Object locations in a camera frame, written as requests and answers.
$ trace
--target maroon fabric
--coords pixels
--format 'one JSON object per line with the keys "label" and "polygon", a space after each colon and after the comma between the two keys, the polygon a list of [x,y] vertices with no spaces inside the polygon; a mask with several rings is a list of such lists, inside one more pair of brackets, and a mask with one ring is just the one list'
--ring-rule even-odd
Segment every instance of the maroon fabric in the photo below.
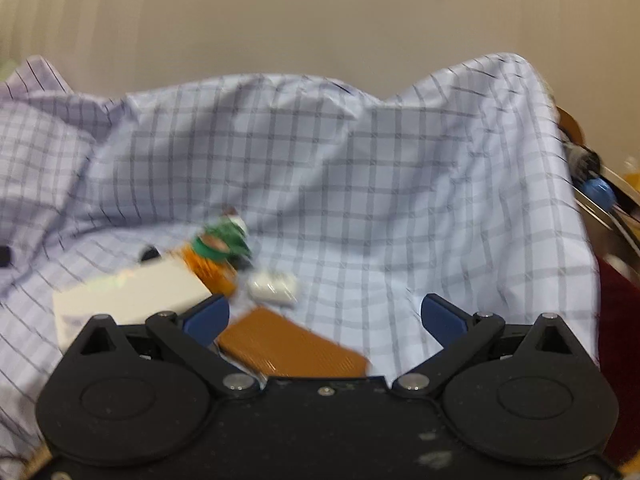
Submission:
{"label": "maroon fabric", "polygon": [[640,450],[640,288],[607,262],[600,266],[598,360],[620,403],[605,455],[615,463]]}

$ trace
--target blue ball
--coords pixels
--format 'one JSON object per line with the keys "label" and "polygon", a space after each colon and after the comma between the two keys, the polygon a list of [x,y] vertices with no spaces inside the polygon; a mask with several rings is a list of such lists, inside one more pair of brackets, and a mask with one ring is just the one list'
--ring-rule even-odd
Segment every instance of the blue ball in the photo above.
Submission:
{"label": "blue ball", "polygon": [[611,211],[616,203],[616,194],[603,178],[590,178],[580,188],[580,191],[606,212]]}

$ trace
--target beige background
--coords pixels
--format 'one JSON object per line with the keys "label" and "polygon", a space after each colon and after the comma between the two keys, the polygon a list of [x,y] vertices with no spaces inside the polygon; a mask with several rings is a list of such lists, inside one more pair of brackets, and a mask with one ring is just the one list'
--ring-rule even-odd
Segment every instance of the beige background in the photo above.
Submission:
{"label": "beige background", "polygon": [[607,165],[640,155],[640,0],[0,0],[0,61],[42,54],[79,91],[311,73],[380,97],[517,52]]}

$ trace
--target brown leather case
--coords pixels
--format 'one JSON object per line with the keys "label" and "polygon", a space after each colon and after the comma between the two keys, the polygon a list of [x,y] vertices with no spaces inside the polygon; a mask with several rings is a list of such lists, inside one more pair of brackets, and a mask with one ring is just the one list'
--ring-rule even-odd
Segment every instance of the brown leather case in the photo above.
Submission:
{"label": "brown leather case", "polygon": [[258,306],[218,337],[234,359],[266,376],[364,377],[367,360]]}

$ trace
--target plaid fabric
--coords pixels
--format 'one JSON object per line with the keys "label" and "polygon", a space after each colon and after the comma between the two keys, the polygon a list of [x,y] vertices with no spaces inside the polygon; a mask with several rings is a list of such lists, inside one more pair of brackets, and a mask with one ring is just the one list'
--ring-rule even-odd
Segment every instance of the plaid fabric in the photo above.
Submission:
{"label": "plaid fabric", "polygon": [[0,87],[0,450],[38,443],[60,358],[52,290],[181,244],[233,205],[258,267],[294,272],[282,313],[394,378],[440,349],[436,292],[530,323],[557,311],[594,350],[596,267],[553,108],[513,54],[380,100],[333,80],[225,76],[120,100],[29,58]]}

